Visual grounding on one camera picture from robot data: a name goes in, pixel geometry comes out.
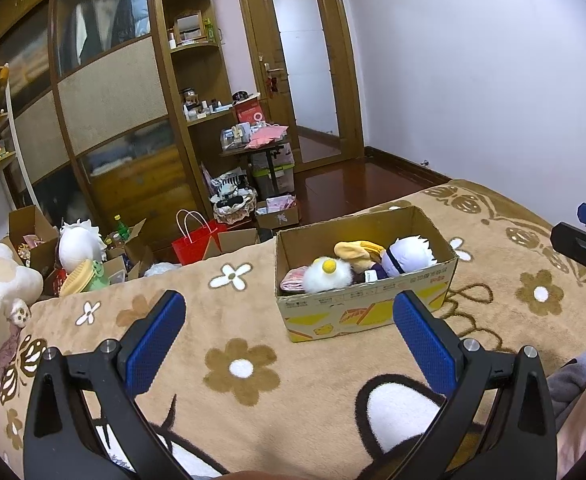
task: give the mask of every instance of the red paper bag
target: red paper bag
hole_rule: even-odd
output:
[[[183,219],[183,228],[179,219],[180,213],[182,212],[186,213]],[[193,218],[202,224],[202,227],[189,232],[189,228],[186,225],[186,218],[189,216],[193,216]],[[219,247],[219,233],[227,230],[227,225],[220,224],[215,220],[207,222],[197,211],[186,211],[186,209],[177,211],[175,221],[183,237],[173,242],[173,250],[175,250],[175,254],[182,265],[199,262],[204,257],[204,252],[211,238],[215,240],[217,247]]]

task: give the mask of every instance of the gray sleeve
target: gray sleeve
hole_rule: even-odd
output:
[[[559,431],[586,388],[586,351],[547,378]]]

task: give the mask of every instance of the metal screw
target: metal screw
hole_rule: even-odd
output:
[[[58,352],[59,352],[59,350],[57,348],[55,348],[54,346],[51,346],[51,347],[47,348],[46,350],[44,350],[44,353],[42,354],[42,358],[45,359],[46,361],[51,361],[57,356]]]
[[[477,352],[478,350],[480,350],[480,343],[478,343],[475,339],[464,339],[464,342],[462,344],[464,345],[464,348],[466,348],[469,352]]]
[[[538,356],[538,351],[535,350],[531,345],[526,345],[524,347],[524,355],[533,359],[534,357]]]
[[[115,352],[117,347],[118,342],[115,341],[115,339],[106,339],[100,344],[100,352],[104,354],[110,354],[111,352]]]

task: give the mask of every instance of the paper bag handle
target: paper bag handle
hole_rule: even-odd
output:
[[[186,213],[186,215],[184,215],[184,220],[183,220],[184,229],[182,229],[182,225],[180,224],[180,219],[179,219],[179,215],[182,211],[184,211]],[[191,239],[191,234],[189,234],[189,228],[186,225],[186,218],[188,218],[189,216],[193,216],[193,218],[195,218],[200,224],[202,224],[202,227],[206,226],[209,229],[209,232],[211,234],[213,234],[213,230],[211,229],[211,226],[209,224],[207,224],[207,221],[205,220],[205,218],[201,215],[201,213],[199,211],[187,211],[186,209],[180,209],[175,214],[175,221],[177,222],[177,227],[180,228],[180,232],[182,233],[182,236],[187,237],[191,243],[193,243],[193,240]]]

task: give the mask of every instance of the small table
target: small table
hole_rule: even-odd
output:
[[[250,159],[251,155],[254,155],[255,153],[265,153],[266,160],[269,163],[269,173],[271,174],[271,183],[273,184],[273,191],[275,192],[275,196],[278,196],[280,193],[279,193],[279,187],[278,187],[278,179],[275,176],[275,167],[273,166],[272,152],[279,150],[282,146],[284,146],[285,144],[288,144],[288,143],[289,143],[289,137],[284,136],[280,140],[276,140],[275,142],[270,142],[268,144],[260,146],[259,148],[247,148],[246,146],[244,146],[243,148],[234,148],[233,150],[222,150],[221,156],[235,156],[235,155],[243,156],[243,155],[246,155]]]

